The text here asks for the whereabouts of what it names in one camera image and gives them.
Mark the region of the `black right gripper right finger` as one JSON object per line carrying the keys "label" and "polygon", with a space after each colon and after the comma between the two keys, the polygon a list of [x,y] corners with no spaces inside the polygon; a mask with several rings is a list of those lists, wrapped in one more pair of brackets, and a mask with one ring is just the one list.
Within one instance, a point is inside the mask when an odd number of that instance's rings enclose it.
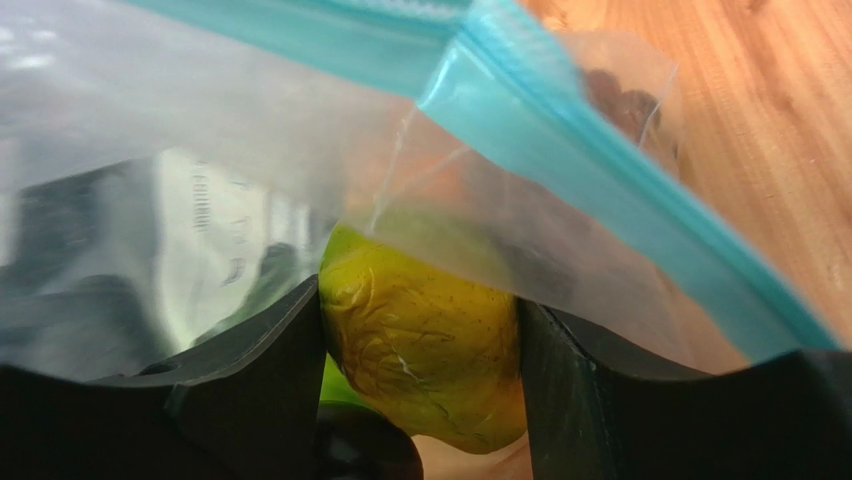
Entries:
{"label": "black right gripper right finger", "polygon": [[520,305],[537,479],[847,479],[851,356],[799,350],[724,375]]}

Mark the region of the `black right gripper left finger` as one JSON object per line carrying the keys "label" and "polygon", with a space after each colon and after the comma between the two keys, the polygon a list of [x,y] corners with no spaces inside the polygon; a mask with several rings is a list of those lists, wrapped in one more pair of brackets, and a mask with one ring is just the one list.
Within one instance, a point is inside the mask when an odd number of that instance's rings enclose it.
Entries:
{"label": "black right gripper left finger", "polygon": [[325,345],[315,277],[135,376],[1,369],[5,479],[307,479]]}

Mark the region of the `dark purple fake mangosteen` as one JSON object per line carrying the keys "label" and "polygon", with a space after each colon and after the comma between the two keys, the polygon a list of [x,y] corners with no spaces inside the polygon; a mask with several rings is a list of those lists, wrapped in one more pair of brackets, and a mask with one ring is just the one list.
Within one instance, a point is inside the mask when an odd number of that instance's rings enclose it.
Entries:
{"label": "dark purple fake mangosteen", "polygon": [[312,446],[315,479],[423,480],[412,439],[361,405],[322,401]]}

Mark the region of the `yellow green fake mango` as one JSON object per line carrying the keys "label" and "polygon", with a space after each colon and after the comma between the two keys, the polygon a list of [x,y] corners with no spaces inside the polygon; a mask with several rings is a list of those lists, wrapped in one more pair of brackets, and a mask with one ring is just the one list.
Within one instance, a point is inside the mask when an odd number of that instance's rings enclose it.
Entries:
{"label": "yellow green fake mango", "polygon": [[527,430],[517,298],[337,225],[318,272],[329,354],[405,433],[488,454]]}

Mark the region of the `clear zip top bag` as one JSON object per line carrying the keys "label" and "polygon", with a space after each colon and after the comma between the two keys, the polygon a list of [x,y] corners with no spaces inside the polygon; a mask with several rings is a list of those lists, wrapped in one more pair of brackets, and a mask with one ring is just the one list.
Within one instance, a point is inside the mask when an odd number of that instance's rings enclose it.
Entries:
{"label": "clear zip top bag", "polygon": [[1,359],[132,373],[341,223],[694,365],[843,341],[679,183],[678,67],[514,1],[5,1]]}

